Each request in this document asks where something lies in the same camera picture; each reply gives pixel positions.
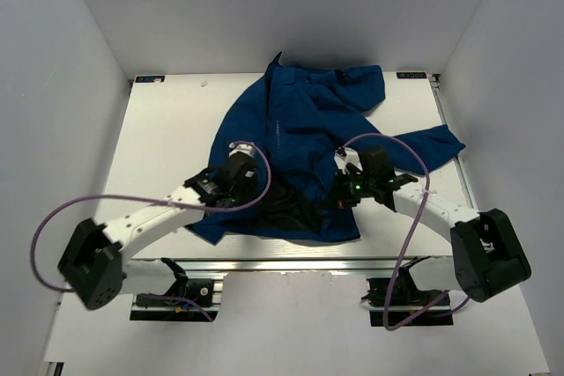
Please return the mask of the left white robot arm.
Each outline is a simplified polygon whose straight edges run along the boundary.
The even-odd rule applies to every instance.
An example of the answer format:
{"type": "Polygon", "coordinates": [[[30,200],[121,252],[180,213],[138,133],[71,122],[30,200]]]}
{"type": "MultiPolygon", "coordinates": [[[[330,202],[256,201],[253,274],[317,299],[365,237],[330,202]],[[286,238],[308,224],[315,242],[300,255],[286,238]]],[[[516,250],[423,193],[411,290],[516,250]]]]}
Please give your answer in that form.
{"type": "Polygon", "coordinates": [[[86,309],[98,310],[126,294],[188,303],[189,278],[175,260],[135,256],[206,216],[245,211],[265,197],[267,191],[257,187],[259,169],[270,167],[264,153],[250,142],[234,142],[230,149],[222,165],[204,169],[165,198],[145,198],[141,210],[104,223],[88,218],[76,226],[58,269],[86,309]]]}

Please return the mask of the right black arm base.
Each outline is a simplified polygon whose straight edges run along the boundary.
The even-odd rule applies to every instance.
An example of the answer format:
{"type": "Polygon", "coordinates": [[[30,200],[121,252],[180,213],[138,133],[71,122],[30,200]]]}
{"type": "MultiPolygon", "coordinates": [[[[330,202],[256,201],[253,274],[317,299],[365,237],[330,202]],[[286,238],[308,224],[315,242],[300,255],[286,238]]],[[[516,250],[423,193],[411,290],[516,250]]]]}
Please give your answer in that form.
{"type": "MultiPolygon", "coordinates": [[[[394,262],[379,262],[379,268],[369,269],[366,274],[367,292],[360,298],[360,303],[367,306],[370,326],[383,328],[384,302],[390,282],[394,262]]],[[[398,276],[390,299],[389,324],[397,325],[414,315],[418,310],[435,301],[441,291],[416,291],[398,276]]],[[[444,297],[428,311],[407,324],[407,327],[450,327],[454,325],[449,297],[444,297]]]]}

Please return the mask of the blue jacket with black lining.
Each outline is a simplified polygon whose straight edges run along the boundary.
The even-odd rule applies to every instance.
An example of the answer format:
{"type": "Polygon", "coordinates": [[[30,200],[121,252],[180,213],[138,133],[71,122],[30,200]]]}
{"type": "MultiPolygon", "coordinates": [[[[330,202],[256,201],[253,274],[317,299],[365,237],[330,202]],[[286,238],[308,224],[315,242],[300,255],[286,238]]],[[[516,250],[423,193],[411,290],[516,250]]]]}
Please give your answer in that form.
{"type": "Polygon", "coordinates": [[[385,98],[378,65],[320,70],[272,60],[227,111],[209,155],[210,166],[219,166],[230,143],[254,143],[271,166],[269,192],[257,206],[211,214],[190,230],[212,244],[228,232],[315,243],[358,239],[352,210],[321,207],[337,171],[338,147],[363,135],[353,149],[380,145],[394,167],[416,174],[440,168],[465,147],[445,125],[378,138],[364,114],[385,98]]]}

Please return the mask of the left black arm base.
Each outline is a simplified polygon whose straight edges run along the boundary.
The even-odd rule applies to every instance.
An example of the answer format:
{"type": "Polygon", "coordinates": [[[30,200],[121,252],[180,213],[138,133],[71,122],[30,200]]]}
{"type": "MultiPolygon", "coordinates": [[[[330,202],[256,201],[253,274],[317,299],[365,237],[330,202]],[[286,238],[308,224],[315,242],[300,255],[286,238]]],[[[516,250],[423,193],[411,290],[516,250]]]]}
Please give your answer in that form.
{"type": "Polygon", "coordinates": [[[213,322],[219,312],[223,277],[206,273],[187,274],[179,263],[160,259],[174,276],[164,293],[143,290],[133,297],[131,321],[213,322]]]}

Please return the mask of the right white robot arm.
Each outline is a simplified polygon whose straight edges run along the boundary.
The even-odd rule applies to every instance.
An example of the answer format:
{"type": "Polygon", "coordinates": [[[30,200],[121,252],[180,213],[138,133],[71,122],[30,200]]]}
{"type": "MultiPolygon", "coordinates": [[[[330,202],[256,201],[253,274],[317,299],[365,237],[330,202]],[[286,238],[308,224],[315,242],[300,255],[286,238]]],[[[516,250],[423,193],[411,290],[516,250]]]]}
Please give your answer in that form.
{"type": "Polygon", "coordinates": [[[528,280],[532,271],[508,215],[479,211],[445,199],[407,173],[398,174],[383,148],[340,148],[338,170],[324,204],[330,210],[377,203],[426,226],[451,245],[451,254],[422,257],[401,266],[399,297],[416,305],[430,291],[460,291],[482,303],[528,280]]]}

